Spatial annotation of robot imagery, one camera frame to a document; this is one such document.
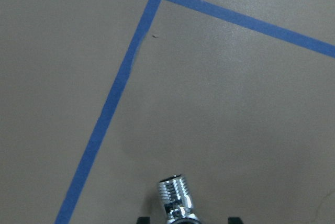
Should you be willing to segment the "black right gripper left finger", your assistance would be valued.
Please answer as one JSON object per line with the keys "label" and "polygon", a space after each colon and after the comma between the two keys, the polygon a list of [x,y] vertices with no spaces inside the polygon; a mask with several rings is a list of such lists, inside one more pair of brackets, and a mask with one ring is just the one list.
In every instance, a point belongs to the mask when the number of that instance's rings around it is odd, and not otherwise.
{"label": "black right gripper left finger", "polygon": [[150,217],[139,217],[137,224],[150,224]]}

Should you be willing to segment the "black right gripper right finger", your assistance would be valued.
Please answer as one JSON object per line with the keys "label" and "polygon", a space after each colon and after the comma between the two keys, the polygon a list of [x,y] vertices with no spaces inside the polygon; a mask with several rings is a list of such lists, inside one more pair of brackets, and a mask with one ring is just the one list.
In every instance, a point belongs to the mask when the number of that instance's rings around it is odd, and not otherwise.
{"label": "black right gripper right finger", "polygon": [[229,217],[228,224],[242,224],[242,219],[240,217]]}

